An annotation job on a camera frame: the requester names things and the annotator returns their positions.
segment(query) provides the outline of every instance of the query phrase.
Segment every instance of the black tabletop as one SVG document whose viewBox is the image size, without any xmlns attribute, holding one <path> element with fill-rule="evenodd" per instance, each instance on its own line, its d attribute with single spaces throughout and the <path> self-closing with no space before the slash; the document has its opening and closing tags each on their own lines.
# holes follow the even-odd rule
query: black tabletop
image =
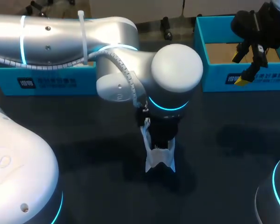
<svg viewBox="0 0 280 224">
<path fill-rule="evenodd" d="M 197 88 L 179 125 L 175 175 L 144 174 L 132 103 L 0 91 L 0 107 L 51 145 L 69 224 L 256 224 L 256 189 L 280 159 L 280 91 Z"/>
</svg>

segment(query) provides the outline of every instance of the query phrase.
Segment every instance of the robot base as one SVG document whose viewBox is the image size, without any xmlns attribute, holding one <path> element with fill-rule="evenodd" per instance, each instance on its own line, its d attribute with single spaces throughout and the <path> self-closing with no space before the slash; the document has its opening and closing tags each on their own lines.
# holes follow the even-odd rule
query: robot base
<svg viewBox="0 0 280 224">
<path fill-rule="evenodd" d="M 259 224 L 280 224 L 280 164 L 257 189 L 255 213 Z"/>
<path fill-rule="evenodd" d="M 175 138 L 168 142 L 169 147 L 166 149 L 155 148 L 151 149 L 151 138 L 148 131 L 149 119 L 146 118 L 144 126 L 141 127 L 141 133 L 144 139 L 144 145 L 147 153 L 145 172 L 147 173 L 151 168 L 156 167 L 159 163 L 164 163 L 175 172 L 174 151 L 175 151 Z"/>
</svg>

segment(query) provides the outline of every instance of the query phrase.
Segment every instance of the logo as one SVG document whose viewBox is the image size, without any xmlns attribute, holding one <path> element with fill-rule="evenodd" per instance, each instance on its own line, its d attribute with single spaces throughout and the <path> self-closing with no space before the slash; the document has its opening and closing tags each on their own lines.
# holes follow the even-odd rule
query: logo
<svg viewBox="0 0 280 224">
<path fill-rule="evenodd" d="M 22 89 L 35 89 L 35 84 L 32 78 L 18 78 L 18 82 Z"/>
<path fill-rule="evenodd" d="M 238 78 L 241 76 L 239 73 L 228 74 L 225 84 L 235 84 Z"/>
<path fill-rule="evenodd" d="M 0 158 L 0 169 L 8 167 L 11 163 L 11 157 L 9 155 L 4 155 Z"/>
<path fill-rule="evenodd" d="M 228 74 L 225 84 L 235 84 L 241 74 Z M 253 83 L 280 83 L 280 73 L 273 74 L 256 74 Z"/>
</svg>

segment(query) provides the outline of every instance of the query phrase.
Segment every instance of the white robotic arm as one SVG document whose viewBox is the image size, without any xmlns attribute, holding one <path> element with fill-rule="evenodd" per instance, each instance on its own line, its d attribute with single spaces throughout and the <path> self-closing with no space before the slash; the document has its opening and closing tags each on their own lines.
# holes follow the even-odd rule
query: white robotic arm
<svg viewBox="0 0 280 224">
<path fill-rule="evenodd" d="M 131 21 L 84 20 L 81 12 L 79 17 L 75 21 L 0 15 L 0 63 L 46 71 L 96 61 L 98 95 L 111 101 L 132 100 L 137 108 L 147 148 L 146 171 L 160 162 L 175 171 L 174 137 L 202 77 L 199 55 L 180 44 L 158 52 L 138 51 L 138 31 Z"/>
<path fill-rule="evenodd" d="M 98 95 L 131 100 L 135 106 L 146 172 L 160 162 L 175 171 L 178 123 L 202 77 L 199 55 L 180 44 L 154 53 L 138 51 L 138 31 L 131 21 L 79 17 L 0 15 L 0 64 L 45 72 L 95 61 Z M 0 224 L 56 224 L 63 201 L 58 177 L 48 144 L 0 113 Z M 6 205 L 12 215 L 4 216 Z"/>
</svg>

